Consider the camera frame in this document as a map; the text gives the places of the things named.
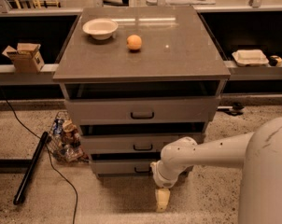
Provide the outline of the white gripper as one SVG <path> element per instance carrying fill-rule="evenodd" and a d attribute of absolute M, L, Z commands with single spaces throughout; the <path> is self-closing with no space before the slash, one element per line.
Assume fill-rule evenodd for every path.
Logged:
<path fill-rule="evenodd" d="M 177 182 L 179 171 L 168 167 L 163 161 L 152 162 L 150 167 L 156 185 L 159 188 L 164 188 L 155 190 L 156 211 L 159 213 L 164 212 L 170 199 L 169 189 Z"/>

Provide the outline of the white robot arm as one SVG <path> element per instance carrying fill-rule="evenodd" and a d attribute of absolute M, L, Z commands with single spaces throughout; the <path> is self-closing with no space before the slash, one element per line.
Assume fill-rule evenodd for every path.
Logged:
<path fill-rule="evenodd" d="M 242 169 L 238 224 L 282 224 L 282 117 L 252 133 L 201 145 L 183 137 L 166 145 L 161 159 L 150 165 L 159 212 L 179 175 L 194 165 Z"/>

